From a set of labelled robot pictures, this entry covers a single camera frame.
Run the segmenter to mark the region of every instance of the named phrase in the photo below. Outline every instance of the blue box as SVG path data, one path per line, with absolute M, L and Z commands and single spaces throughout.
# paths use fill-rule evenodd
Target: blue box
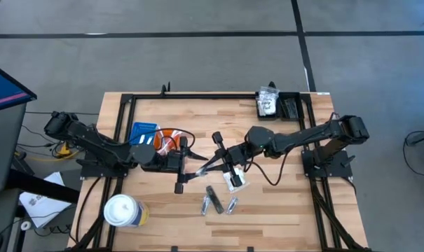
M 163 136 L 162 131 L 153 132 L 154 130 L 159 130 L 160 127 L 156 123 L 150 122 L 134 122 L 132 126 L 131 135 L 129 136 L 130 144 L 150 144 L 154 145 L 154 138 L 156 134 Z

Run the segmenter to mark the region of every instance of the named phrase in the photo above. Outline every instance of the black cable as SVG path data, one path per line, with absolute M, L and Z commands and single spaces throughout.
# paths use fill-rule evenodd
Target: black cable
M 173 143 L 175 143 L 175 148 L 176 148 L 176 151 L 177 151 L 177 142 L 176 142 L 176 140 L 174 139 L 174 138 L 172 138 L 172 136 L 162 136 L 162 139 L 164 139 L 164 138 L 169 138 L 169 139 L 171 139 L 171 141 L 173 142 Z
M 73 236 L 71 235 L 71 232 L 68 232 L 70 239 L 77 244 L 78 242 L 73 238 Z
M 46 141 L 49 141 L 49 142 L 51 142 L 52 144 L 56 144 L 53 140 L 50 140 L 50 139 L 46 138 L 44 135 L 42 135 L 42 134 L 40 134 L 40 133 L 38 133 L 38 132 L 34 132 L 34 131 L 30 130 L 28 127 L 26 127 L 26 126 L 24 126 L 24 125 L 22 125 L 22 127 L 24 127 L 24 128 L 25 128 L 25 129 L 26 129 L 29 133 L 39 135 L 39 136 L 41 136 L 43 139 L 45 139 Z
M 51 230 L 50 230 L 50 232 L 49 232 L 48 234 L 39 234 L 36 230 L 34 230 L 34 233 L 35 233 L 37 236 L 40 236 L 40 237 L 47 237 L 47 236 L 50 236 L 50 235 L 52 235 L 52 234 L 53 234 L 53 232 L 51 232 Z
M 39 114 L 39 115 L 51 115 L 53 112 L 26 111 L 25 113 Z M 99 113 L 84 113 L 84 112 L 66 112 L 66 113 L 75 113 L 77 115 L 85 115 L 85 116 L 98 116 L 99 115 Z
M 249 166 L 246 168 L 246 165 L 247 165 L 247 164 L 245 164 L 245 166 L 243 167 L 243 169 L 242 169 L 242 170 L 243 170 L 244 172 L 249 171 L 249 169 L 251 169 L 251 165 L 252 165 L 253 161 L 254 161 L 254 157 L 252 157 L 252 158 L 251 158 L 251 160 L 249 161 Z
M 52 212 L 52 213 L 50 213 L 50 214 L 47 214 L 47 215 L 45 215 L 45 216 L 34 216 L 34 217 L 24 217 L 24 218 L 21 218 L 21 219 L 19 219 L 19 220 L 16 220 L 16 221 L 13 221 L 11 224 L 9 224 L 9 225 L 7 225 L 1 232 L 0 232 L 0 235 L 1 234 L 3 234 L 3 232 L 5 231 L 5 230 L 7 230 L 10 226 L 12 226 L 12 225 L 14 225 L 14 224 L 16 224 L 17 222 L 19 222 L 19 221 L 23 221 L 24 219 L 33 219 L 33 218 L 47 218 L 47 217 L 49 217 L 49 216 L 51 216 L 51 215 L 53 215 L 53 214 L 60 214 L 60 213 L 62 213 L 63 211 L 66 211 L 66 210 L 69 210 L 69 209 L 73 209 L 73 208 L 76 208 L 75 206 L 73 206 L 73 207 L 68 207 L 68 208 L 66 208 L 66 209 L 64 209 L 64 210 L 62 210 L 62 211 L 56 211 L 56 212 Z
M 265 179 L 268 181 L 268 183 L 272 186 L 276 186 L 279 184 L 280 179 L 282 178 L 282 173 L 283 173 L 283 167 L 285 165 L 285 160 L 287 159 L 288 154 L 285 154 L 285 156 L 283 157 L 283 161 L 282 161 L 282 165 L 280 166 L 280 172 L 279 172 L 279 177 L 277 178 L 277 181 L 275 183 L 271 182 L 271 180 L 268 178 L 268 176 L 266 175 L 265 171 L 260 167 L 259 164 L 257 164 L 256 162 L 251 162 L 251 164 L 254 164 L 257 168 L 260 169 L 261 173 L 263 174 L 263 176 L 265 177 Z
M 347 181 L 347 183 L 349 183 L 353 187 L 353 190 L 355 191 L 355 195 L 356 195 L 357 194 L 357 188 L 355 187 L 355 184 L 349 178 L 342 177 L 342 179 Z
M 330 119 L 326 122 L 326 123 L 328 123 L 328 124 L 327 124 L 327 127 L 326 127 L 325 129 L 323 129 L 321 132 L 324 132 L 325 130 L 327 130 L 327 129 L 328 129 L 328 127 L 330 127 L 330 121 L 331 121 L 331 119 L 333 118 L 333 115 L 334 115 L 334 114 L 336 114 L 336 113 L 335 113 L 335 112 L 331 112 Z M 310 136 L 306 137 L 306 138 L 305 138 L 304 140 L 302 140 L 302 141 L 306 141 L 306 140 L 310 139 L 311 137 L 314 137 L 314 136 L 316 136 L 316 135 L 318 135 L 318 134 L 321 134 L 321 132 L 316 132 L 315 134 L 312 134 L 312 135 L 310 135 Z M 293 146 L 292 146 L 292 147 L 289 147 L 289 148 L 291 148 L 291 150 L 292 150 L 293 148 L 296 148 L 296 147 L 297 147 L 297 144 L 293 144 Z M 254 164 L 255 166 L 257 166 L 257 168 L 259 168 L 259 169 L 260 169 L 261 173 L 263 174 L 263 176 L 265 177 L 265 179 L 268 181 L 268 183 L 269 183 L 269 184 L 271 184 L 272 186 L 276 186 L 276 185 L 278 185 L 278 184 L 279 184 L 280 179 L 282 178 L 283 167 L 285 166 L 285 161 L 286 161 L 286 159 L 287 159 L 287 156 L 288 156 L 289 151 L 288 151 L 287 153 L 285 153 L 285 156 L 283 157 L 282 164 L 280 165 L 280 173 L 279 173 L 279 177 L 277 178 L 277 181 L 276 181 L 275 183 L 273 183 L 273 182 L 272 182 L 272 181 L 268 178 L 268 176 L 266 175 L 265 171 L 264 171 L 264 170 L 260 167 L 260 165 L 259 165 L 259 164 L 257 164 L 256 162 L 254 162 L 254 157 L 252 157 L 251 161 L 249 162 L 249 167 L 248 167 L 248 168 L 246 168 L 246 165 L 244 166 L 243 171 L 244 171 L 244 172 L 249 171 L 249 169 L 250 169 L 250 167 L 251 167 L 251 164 Z
M 56 146 L 51 150 L 51 155 L 54 157 L 54 158 L 63 158 L 64 156 L 63 155 L 61 155 L 58 151 L 57 151 L 57 148 L 59 148 L 59 146 L 61 146 L 61 145 L 63 145 L 64 144 L 64 142 L 63 141 L 59 141 L 57 144 L 56 144 Z
M 191 135 L 193 137 L 193 141 L 191 142 L 189 148 L 191 148 L 193 146 L 193 144 L 195 144 L 195 141 L 196 141 L 195 134 L 191 133 L 190 131 L 187 131 L 187 130 L 184 130 L 184 129 L 178 129 L 178 128 L 162 128 L 162 129 L 155 129 L 155 130 L 150 131 L 150 132 L 145 132 L 145 133 L 138 134 L 137 136 L 134 136 L 133 138 L 131 138 L 131 139 L 127 140 L 127 141 L 124 141 L 123 143 L 110 143 L 107 140 L 105 140 L 105 139 L 102 138 L 102 136 L 98 132 L 98 129 L 96 128 L 95 125 L 92 125 L 92 127 L 93 127 L 95 133 L 97 134 L 98 138 L 104 144 L 107 144 L 109 146 L 124 146 L 126 144 L 129 144 L 131 141 L 135 140 L 136 138 L 141 137 L 142 135 L 150 134 L 150 133 L 156 133 L 156 132 L 160 132 L 160 131 L 163 131 L 163 130 L 177 130 L 177 131 L 180 131 L 180 132 L 187 133 L 187 134 Z
M 82 214 L 83 214 L 84 206 L 86 205 L 87 199 L 88 199 L 89 195 L 91 194 L 93 188 L 98 183 L 98 181 L 100 181 L 100 179 L 101 179 L 101 177 L 97 178 L 95 180 L 95 182 L 93 182 L 93 184 L 91 185 L 91 187 L 88 189 L 87 194 L 86 194 L 86 197 L 84 198 L 83 203 L 81 205 L 81 208 L 79 209 L 78 220 L 76 221 L 76 233 L 75 233 L 75 236 L 74 236 L 75 239 L 76 239 L 75 240 L 75 243 L 78 243 L 79 242 L 79 225 L 81 223 L 81 217 L 82 217 Z
M 408 168 L 409 168 L 409 169 L 410 169 L 413 173 L 415 173 L 415 174 L 417 174 L 417 175 L 424 176 L 424 174 L 422 174 L 422 173 L 420 173 L 420 172 L 416 171 L 415 169 L 413 169 L 413 168 L 411 167 L 411 165 L 409 165 L 409 163 L 408 163 L 408 159 L 406 158 L 406 153 L 405 153 L 405 145 L 407 145 L 407 144 L 406 144 L 406 141 L 408 140 L 409 136 L 411 136 L 412 134 L 415 134 L 415 133 L 421 133 L 421 132 L 423 132 L 423 131 L 422 131 L 422 130 L 416 130 L 416 131 L 413 131 L 413 132 L 409 133 L 409 134 L 405 137 L 405 140 L 403 141 L 403 149 L 402 149 L 402 151 L 403 151 L 403 159 L 405 160 L 405 163 L 406 163 L 407 167 L 408 167 Z
M 23 144 L 23 143 L 17 143 L 18 146 L 24 146 L 24 147 L 28 147 L 28 148 L 47 148 L 47 147 L 51 147 L 54 146 L 56 143 L 46 143 L 44 145 L 40 145 L 40 146 L 30 146 L 27 144 Z
M 70 228 L 68 226 L 66 227 L 66 229 L 64 231 L 62 231 L 59 226 L 56 226 L 56 229 L 59 232 L 58 233 L 55 232 L 55 234 L 68 234 L 68 232 L 70 231 Z
M 33 153 L 33 154 L 36 154 L 36 155 L 43 155 L 43 156 L 47 156 L 47 157 L 52 157 L 52 155 L 49 155 L 49 154 L 38 153 L 38 152 L 35 152 L 35 151 L 27 150 L 26 148 L 23 148 L 22 146 L 17 146 L 17 148 L 21 148 L 22 150 L 26 151 L 27 153 Z

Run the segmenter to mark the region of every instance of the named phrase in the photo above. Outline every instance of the butcher block tabletop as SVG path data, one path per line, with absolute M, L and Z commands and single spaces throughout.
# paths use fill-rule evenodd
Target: butcher block tabletop
M 111 138 L 121 95 L 121 92 L 104 94 L 97 122 L 99 132 Z M 334 111 L 331 96 L 328 93 L 310 93 L 310 97 L 316 123 L 325 123 Z M 310 127 L 305 105 L 304 111 L 306 127 Z M 121 141 L 124 141 L 126 120 L 127 116 L 123 119 Z M 160 127 L 177 127 L 194 133 L 196 142 L 191 150 L 207 158 L 211 158 L 217 149 L 212 140 L 216 131 L 221 132 L 228 148 L 242 143 L 246 132 L 254 125 L 285 134 L 300 130 L 298 122 L 258 120 L 253 99 L 138 99 L 134 121 L 157 123 Z M 249 185 L 233 194 L 229 193 L 220 171 L 189 181 L 184 185 L 184 194 L 176 195 L 176 174 L 149 173 L 140 167 L 131 169 L 124 179 L 122 193 L 143 201 L 149 207 L 149 219 L 138 228 L 116 228 L 113 251 L 170 251 L 172 246 L 177 246 L 179 251 L 246 251 L 248 246 L 254 247 L 255 251 L 320 251 L 310 183 L 303 174 L 301 150 L 298 147 L 289 153 L 282 180 L 277 186 L 269 185 L 260 170 L 253 166 L 245 174 Z M 254 161 L 263 167 L 272 181 L 277 180 L 282 158 L 274 160 L 260 155 Z M 186 172 L 194 172 L 204 163 L 188 159 Z M 94 180 L 89 178 L 83 182 L 71 230 L 73 235 L 81 204 Z M 104 180 L 100 179 L 87 199 L 81 217 L 80 236 L 97 218 Z M 355 241 L 367 246 L 353 187 L 342 178 L 329 178 L 329 184 L 336 216 Z M 231 215 L 218 214 L 212 205 L 205 216 L 201 215 L 206 186 L 214 188 L 224 208 L 232 196 L 239 198 Z M 331 246 L 329 222 L 323 216 Z M 106 245 L 108 229 L 104 222 L 101 246 Z

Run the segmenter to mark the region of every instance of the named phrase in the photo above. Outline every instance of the monitor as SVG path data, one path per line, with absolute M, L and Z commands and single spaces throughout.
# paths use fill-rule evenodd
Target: monitor
M 0 109 L 37 99 L 24 85 L 0 69 Z

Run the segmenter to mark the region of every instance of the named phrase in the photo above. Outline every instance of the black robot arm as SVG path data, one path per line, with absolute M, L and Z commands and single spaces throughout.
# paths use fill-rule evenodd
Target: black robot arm
M 369 138 L 369 133 L 360 117 L 346 115 L 342 118 L 329 120 L 325 124 L 310 129 L 304 129 L 291 134 L 275 134 L 265 128 L 253 126 L 245 136 L 245 141 L 236 146 L 225 149 L 219 132 L 212 135 L 214 142 L 218 145 L 215 156 L 201 167 L 199 173 L 205 174 L 209 171 L 222 170 L 231 173 L 233 186 L 241 186 L 242 183 L 233 166 L 246 165 L 249 159 L 264 154 L 267 158 L 279 158 L 288 154 L 297 146 L 304 146 L 316 141 L 331 139 L 325 146 L 313 150 L 313 163 L 320 166 L 328 162 L 336 153 L 349 144 L 362 144 Z M 210 167 L 218 159 L 223 164 Z
M 95 163 L 96 167 L 122 171 L 122 174 L 140 165 L 146 172 L 177 174 L 175 186 L 177 194 L 183 192 L 183 183 L 196 177 L 195 174 L 184 173 L 184 158 L 207 160 L 189 149 L 185 136 L 180 138 L 180 151 L 171 150 L 167 155 L 160 155 L 152 145 L 132 146 L 128 142 L 114 141 L 100 134 L 95 127 L 79 122 L 73 113 L 53 112 L 44 130 L 48 136 L 82 147 L 96 158 L 93 161 L 77 160 L 81 165 Z

